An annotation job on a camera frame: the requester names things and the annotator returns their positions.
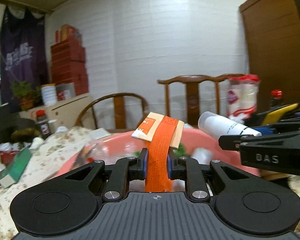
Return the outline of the yellow black work glove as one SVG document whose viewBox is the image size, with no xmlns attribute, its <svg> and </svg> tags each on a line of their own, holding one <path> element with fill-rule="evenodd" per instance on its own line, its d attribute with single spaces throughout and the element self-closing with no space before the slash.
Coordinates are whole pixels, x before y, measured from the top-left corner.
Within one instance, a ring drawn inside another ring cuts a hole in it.
<svg viewBox="0 0 300 240">
<path fill-rule="evenodd" d="M 266 126 L 277 123 L 280 120 L 295 118 L 294 113 L 296 112 L 300 112 L 299 103 L 284 105 L 262 113 L 253 113 L 249 118 L 245 119 L 244 124 L 248 127 Z"/>
</svg>

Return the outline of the white paper cup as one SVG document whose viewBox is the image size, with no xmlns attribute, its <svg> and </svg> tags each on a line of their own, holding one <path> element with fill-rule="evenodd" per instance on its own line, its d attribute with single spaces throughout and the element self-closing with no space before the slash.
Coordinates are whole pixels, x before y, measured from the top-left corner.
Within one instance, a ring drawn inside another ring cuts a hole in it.
<svg viewBox="0 0 300 240">
<path fill-rule="evenodd" d="M 199 117 L 198 128 L 216 140 L 223 135 L 261 136 L 260 132 L 248 126 L 209 111 Z"/>
</svg>

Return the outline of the pink plastic basin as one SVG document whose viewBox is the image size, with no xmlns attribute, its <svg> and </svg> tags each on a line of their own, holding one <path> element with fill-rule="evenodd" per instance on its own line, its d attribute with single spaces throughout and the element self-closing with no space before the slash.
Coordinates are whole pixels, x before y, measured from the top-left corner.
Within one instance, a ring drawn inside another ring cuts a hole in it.
<svg viewBox="0 0 300 240">
<path fill-rule="evenodd" d="M 132 132 L 114 134 L 109 137 L 95 140 L 92 144 L 100 144 L 105 151 L 106 157 L 119 157 L 123 154 L 142 150 L 142 148 L 145 147 L 144 141 L 131 137 L 131 134 Z M 186 153 L 188 154 L 193 154 L 194 150 L 197 148 L 204 148 L 209 150 L 215 159 L 219 159 L 258 177 L 260 176 L 258 169 L 241 165 L 241 159 L 238 152 L 222 150 L 216 139 L 213 139 L 198 129 L 183 129 L 181 143 L 184 145 Z"/>
</svg>

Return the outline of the red cap sauce bottle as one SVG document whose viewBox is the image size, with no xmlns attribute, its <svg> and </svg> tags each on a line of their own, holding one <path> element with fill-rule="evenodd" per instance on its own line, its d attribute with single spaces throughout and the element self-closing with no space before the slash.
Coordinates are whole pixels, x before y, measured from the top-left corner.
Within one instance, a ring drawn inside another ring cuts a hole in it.
<svg viewBox="0 0 300 240">
<path fill-rule="evenodd" d="M 276 109 L 283 106 L 283 91 L 279 89 L 272 90 L 270 95 L 270 109 Z"/>
</svg>

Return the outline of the wooden chair straight back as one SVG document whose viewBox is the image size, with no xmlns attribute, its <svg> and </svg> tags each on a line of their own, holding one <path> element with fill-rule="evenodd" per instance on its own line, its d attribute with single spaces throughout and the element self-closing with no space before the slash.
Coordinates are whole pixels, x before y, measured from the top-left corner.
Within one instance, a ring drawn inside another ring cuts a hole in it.
<svg viewBox="0 0 300 240">
<path fill-rule="evenodd" d="M 244 74 L 223 74 L 216 77 L 208 75 L 181 75 L 167 80 L 157 80 L 158 84 L 165 87 L 165 110 L 166 115 L 171 116 L 170 111 L 170 90 L 169 85 L 173 83 L 182 83 L 185 85 L 185 97 L 186 97 L 186 121 L 189 125 L 197 127 L 200 116 L 200 96 L 199 85 L 202 82 L 209 81 L 215 85 L 216 96 L 216 111 L 220 113 L 220 91 L 219 84 L 230 77 L 242 77 Z"/>
</svg>

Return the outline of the wooden chair round back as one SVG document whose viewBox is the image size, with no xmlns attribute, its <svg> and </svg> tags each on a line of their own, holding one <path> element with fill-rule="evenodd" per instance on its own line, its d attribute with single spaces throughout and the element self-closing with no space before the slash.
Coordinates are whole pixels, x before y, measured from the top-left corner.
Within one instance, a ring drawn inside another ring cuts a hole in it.
<svg viewBox="0 0 300 240">
<path fill-rule="evenodd" d="M 142 96 L 135 94 L 135 93 L 115 93 L 103 96 L 98 98 L 92 102 L 90 102 L 87 106 L 83 108 L 83 110 L 79 113 L 76 121 L 75 126 L 83 127 L 82 118 L 85 113 L 91 108 L 93 111 L 93 120 L 95 127 L 98 128 L 97 118 L 95 115 L 95 111 L 93 110 L 93 106 L 101 101 L 112 99 L 114 104 L 114 118 L 115 118 L 115 129 L 113 131 L 130 131 L 127 128 L 127 117 L 126 117 L 126 108 L 125 108 L 125 97 L 132 97 L 140 100 L 141 103 L 141 110 L 142 116 L 141 119 L 138 121 L 136 128 L 143 122 L 145 117 L 149 114 L 149 104 L 145 98 Z"/>
</svg>

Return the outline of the brown wooden wardrobe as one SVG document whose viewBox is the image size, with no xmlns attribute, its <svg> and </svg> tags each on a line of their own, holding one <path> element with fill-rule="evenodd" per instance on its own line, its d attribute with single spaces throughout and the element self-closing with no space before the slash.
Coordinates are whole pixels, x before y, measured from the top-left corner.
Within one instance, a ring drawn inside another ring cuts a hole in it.
<svg viewBox="0 0 300 240">
<path fill-rule="evenodd" d="M 269 108 L 276 89 L 285 103 L 300 103 L 300 0 L 247 0 L 239 11 L 249 72 L 261 80 L 258 111 Z"/>
</svg>

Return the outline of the white tin can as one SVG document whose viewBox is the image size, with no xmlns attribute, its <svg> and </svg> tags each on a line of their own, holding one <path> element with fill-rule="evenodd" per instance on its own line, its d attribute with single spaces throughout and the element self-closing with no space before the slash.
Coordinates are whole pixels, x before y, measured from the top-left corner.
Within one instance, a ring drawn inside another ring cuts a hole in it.
<svg viewBox="0 0 300 240">
<path fill-rule="evenodd" d="M 57 103 L 57 92 L 54 83 L 42 85 L 40 89 L 45 106 L 51 106 Z"/>
</svg>

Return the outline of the red gift box stack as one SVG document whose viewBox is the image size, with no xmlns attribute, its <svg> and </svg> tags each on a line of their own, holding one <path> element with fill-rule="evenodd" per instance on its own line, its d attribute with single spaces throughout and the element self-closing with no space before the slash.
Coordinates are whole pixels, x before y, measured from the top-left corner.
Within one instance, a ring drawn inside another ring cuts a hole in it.
<svg viewBox="0 0 300 240">
<path fill-rule="evenodd" d="M 50 51 L 52 82 L 73 84 L 76 95 L 88 93 L 85 48 L 79 30 L 69 24 L 62 25 L 55 31 L 55 44 Z"/>
</svg>

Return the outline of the potted plant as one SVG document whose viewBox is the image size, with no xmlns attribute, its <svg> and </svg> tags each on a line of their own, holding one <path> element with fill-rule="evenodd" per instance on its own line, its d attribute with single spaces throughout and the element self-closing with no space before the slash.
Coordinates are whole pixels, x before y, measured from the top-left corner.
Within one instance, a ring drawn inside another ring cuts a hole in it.
<svg viewBox="0 0 300 240">
<path fill-rule="evenodd" d="M 33 87 L 26 81 L 13 81 L 11 83 L 13 98 L 17 99 L 22 111 L 32 109 L 35 104 L 41 102 L 40 86 Z"/>
</svg>

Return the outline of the purple hanging banner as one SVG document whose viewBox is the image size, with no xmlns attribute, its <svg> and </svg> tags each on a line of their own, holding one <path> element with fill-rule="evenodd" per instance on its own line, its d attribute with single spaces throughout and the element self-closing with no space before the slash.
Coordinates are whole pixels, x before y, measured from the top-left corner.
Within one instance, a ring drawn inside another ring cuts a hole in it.
<svg viewBox="0 0 300 240">
<path fill-rule="evenodd" d="M 0 96 L 12 100 L 12 84 L 27 82 L 33 88 L 47 84 L 49 74 L 45 55 L 45 17 L 36 18 L 25 9 L 23 18 L 5 8 L 0 40 Z"/>
</svg>

